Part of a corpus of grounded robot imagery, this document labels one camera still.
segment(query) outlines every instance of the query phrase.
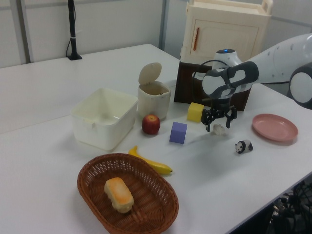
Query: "panda figurine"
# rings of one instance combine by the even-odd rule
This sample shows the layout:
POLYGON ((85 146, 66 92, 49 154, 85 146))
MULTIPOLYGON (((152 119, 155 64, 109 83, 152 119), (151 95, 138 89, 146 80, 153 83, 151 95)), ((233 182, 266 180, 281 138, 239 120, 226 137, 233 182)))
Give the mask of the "panda figurine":
POLYGON ((236 148, 236 152, 239 154, 244 152, 246 149, 248 149, 249 151, 252 151, 254 149, 250 140, 239 141, 237 144, 235 144, 235 148, 236 148))

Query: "purple cube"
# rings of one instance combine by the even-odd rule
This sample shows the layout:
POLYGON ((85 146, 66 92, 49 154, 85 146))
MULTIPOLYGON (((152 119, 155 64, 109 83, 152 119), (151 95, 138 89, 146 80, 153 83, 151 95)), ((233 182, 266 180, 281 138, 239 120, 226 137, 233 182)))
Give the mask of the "purple cube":
POLYGON ((170 142, 184 144, 187 124, 174 122, 170 134, 170 142))

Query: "apple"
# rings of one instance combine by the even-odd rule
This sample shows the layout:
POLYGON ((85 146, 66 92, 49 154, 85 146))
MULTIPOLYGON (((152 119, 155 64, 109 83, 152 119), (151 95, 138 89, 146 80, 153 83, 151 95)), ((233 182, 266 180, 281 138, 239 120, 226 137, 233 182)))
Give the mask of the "apple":
POLYGON ((156 115, 146 115, 142 120, 142 130, 146 134, 156 135, 160 129, 160 120, 156 115))

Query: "plastic container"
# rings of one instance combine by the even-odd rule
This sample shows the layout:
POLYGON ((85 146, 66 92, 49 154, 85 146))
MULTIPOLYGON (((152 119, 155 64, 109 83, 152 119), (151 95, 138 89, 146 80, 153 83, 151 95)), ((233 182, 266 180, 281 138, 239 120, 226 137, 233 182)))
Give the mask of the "plastic container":
POLYGON ((71 110, 75 138, 104 150, 114 149, 133 127, 137 97, 101 88, 71 110))
POLYGON ((259 54, 272 8, 273 0, 263 0, 262 4, 189 1, 181 62, 201 64, 222 49, 236 50, 242 61, 259 54))
POLYGON ((161 64, 155 62, 147 64, 140 73, 137 111, 141 117, 153 114, 163 120, 167 115, 171 90, 166 84, 156 81, 160 72, 161 64))

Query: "banana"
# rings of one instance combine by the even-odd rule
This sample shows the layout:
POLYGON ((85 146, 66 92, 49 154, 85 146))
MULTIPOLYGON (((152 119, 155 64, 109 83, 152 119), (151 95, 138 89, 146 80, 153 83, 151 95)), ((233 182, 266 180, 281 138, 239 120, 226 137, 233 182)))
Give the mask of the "banana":
POLYGON ((139 155, 137 153, 137 145, 135 147, 133 147, 131 150, 129 150, 128 154, 143 159, 151 167, 153 167, 159 174, 167 175, 167 174, 170 174, 172 172, 172 169, 170 167, 168 167, 167 165, 159 163, 159 162, 154 162, 154 161, 148 160, 148 159, 142 157, 141 155, 139 155))

